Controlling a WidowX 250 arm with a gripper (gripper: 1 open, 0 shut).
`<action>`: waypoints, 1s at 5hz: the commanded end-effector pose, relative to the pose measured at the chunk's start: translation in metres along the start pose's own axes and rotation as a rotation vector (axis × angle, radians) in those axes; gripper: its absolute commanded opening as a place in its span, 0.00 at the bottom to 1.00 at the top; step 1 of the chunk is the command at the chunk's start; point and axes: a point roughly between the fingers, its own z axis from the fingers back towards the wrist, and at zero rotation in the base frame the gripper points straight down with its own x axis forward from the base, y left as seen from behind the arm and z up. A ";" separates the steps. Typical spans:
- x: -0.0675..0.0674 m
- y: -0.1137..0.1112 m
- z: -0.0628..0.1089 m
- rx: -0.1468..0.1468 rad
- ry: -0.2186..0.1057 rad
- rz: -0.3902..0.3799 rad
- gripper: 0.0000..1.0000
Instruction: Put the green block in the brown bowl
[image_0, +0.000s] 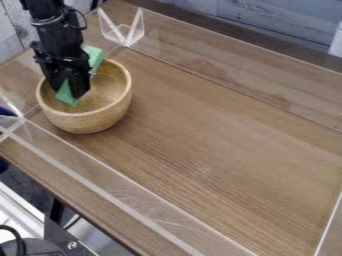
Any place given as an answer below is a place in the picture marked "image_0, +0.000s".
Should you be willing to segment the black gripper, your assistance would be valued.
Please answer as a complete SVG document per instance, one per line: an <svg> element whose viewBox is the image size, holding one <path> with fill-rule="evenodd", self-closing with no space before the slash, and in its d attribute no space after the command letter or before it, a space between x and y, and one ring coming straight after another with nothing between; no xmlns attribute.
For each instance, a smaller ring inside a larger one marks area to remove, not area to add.
<svg viewBox="0 0 342 256"><path fill-rule="evenodd" d="M77 13L32 13L31 24L39 40L31 43L35 61L55 92L68 79L75 99L91 88L89 56L81 48L87 21L79 21Z"/></svg>

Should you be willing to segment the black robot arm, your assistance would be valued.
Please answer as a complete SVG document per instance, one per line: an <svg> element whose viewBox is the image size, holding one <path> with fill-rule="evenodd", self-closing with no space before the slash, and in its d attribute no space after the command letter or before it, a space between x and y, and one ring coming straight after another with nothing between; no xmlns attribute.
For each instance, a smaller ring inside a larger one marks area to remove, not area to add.
<svg viewBox="0 0 342 256"><path fill-rule="evenodd" d="M20 0L23 9L31 14L31 24L39 40L32 41L33 59L45 79L57 92L67 82L71 95L80 99L91 88L89 55L83 50L81 12L64 0Z"/></svg>

